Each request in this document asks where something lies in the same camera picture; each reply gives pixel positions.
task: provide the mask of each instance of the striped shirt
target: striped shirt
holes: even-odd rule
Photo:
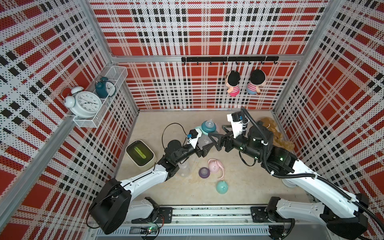
[[[229,93],[231,97],[235,97],[237,94],[240,93],[239,85],[233,87],[233,91]]]
[[[249,90],[251,90],[253,92],[260,92],[258,87],[255,84],[251,83],[251,82],[248,83],[247,87],[248,87]]]

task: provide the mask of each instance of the white alarm clock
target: white alarm clock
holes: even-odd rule
[[[65,97],[64,106],[81,118],[94,117],[101,108],[101,100],[96,94],[83,90],[83,87],[74,87],[72,96]]]

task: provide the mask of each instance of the teal alarm clock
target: teal alarm clock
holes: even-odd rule
[[[111,81],[108,81],[107,77],[100,78],[99,81],[95,83],[96,93],[100,98],[112,97],[116,93],[116,87]]]

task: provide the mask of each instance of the perforated panel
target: perforated panel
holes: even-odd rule
[[[89,2],[116,56],[299,54],[328,3]]]
[[[140,109],[240,108],[272,109],[296,62],[248,63],[126,63],[127,83]],[[252,70],[262,69],[267,78],[261,93],[246,92]],[[231,97],[226,73],[240,73],[240,93]]]
[[[82,239],[88,207],[114,175],[134,117],[120,89],[99,128],[75,127],[0,239]]]
[[[0,2],[0,196],[66,116],[67,85],[88,87],[104,68],[77,1]]]
[[[383,220],[383,1],[343,1],[278,116],[313,170],[370,198]],[[381,239],[370,220],[367,233]]]

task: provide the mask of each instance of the plush toy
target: plush toy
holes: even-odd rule
[[[283,134],[277,130],[277,124],[272,118],[262,118],[260,121],[263,122],[264,127],[273,132],[273,145],[285,148],[286,150],[293,152],[295,148],[294,143],[284,140]]]
[[[256,94],[261,92],[260,86],[265,86],[266,76],[262,70],[256,69],[251,73],[251,77],[249,78],[249,83],[247,85],[247,93]]]
[[[235,97],[240,93],[239,88],[240,73],[232,70],[225,77],[225,85],[228,87],[228,93],[231,97]]]

